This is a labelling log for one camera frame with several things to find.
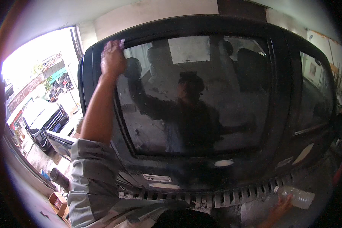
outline green awning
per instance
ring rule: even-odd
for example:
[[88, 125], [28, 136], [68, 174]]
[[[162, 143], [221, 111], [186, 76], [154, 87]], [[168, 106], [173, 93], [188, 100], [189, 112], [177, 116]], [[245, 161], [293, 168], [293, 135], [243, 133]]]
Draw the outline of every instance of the green awning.
[[62, 76], [63, 73], [67, 73], [66, 67], [56, 71], [55, 73], [53, 73], [52, 76], [52, 80], [50, 81], [50, 83], [53, 83], [56, 79], [58, 79], [59, 77]]

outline black cylinder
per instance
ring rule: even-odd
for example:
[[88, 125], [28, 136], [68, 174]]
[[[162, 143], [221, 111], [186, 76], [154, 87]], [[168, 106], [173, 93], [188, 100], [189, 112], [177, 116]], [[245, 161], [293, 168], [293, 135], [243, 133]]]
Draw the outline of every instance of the black cylinder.
[[53, 182], [56, 182], [59, 186], [63, 187], [65, 190], [68, 190], [70, 186], [70, 180], [65, 177], [57, 168], [53, 168], [50, 173], [50, 179]]

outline blue bucket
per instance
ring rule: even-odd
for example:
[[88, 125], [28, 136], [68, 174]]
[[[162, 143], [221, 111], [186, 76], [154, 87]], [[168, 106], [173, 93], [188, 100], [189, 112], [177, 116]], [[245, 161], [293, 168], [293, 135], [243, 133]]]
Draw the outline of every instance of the blue bucket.
[[48, 176], [48, 174], [47, 174], [46, 172], [44, 172], [43, 169], [41, 169], [41, 170], [39, 171], [39, 173], [40, 173], [45, 179], [47, 179], [48, 181], [51, 181], [51, 180], [50, 180], [50, 176]]

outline gray shirt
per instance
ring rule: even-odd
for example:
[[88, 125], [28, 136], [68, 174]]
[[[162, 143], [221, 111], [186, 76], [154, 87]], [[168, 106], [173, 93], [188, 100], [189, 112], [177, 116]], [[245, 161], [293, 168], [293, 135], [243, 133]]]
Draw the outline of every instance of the gray shirt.
[[74, 228], [150, 228], [166, 210], [189, 207], [179, 199], [120, 199], [116, 186], [119, 161], [114, 150], [103, 143], [77, 140], [72, 145], [71, 160], [68, 205]]

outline gray sleeve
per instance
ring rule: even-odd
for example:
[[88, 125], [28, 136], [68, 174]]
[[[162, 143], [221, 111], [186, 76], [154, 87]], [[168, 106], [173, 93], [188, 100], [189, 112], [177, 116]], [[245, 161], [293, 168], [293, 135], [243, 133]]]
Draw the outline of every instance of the gray sleeve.
[[68, 195], [72, 227], [85, 227], [108, 214], [119, 201], [115, 179], [119, 162], [109, 146], [85, 139], [71, 148], [72, 190]]

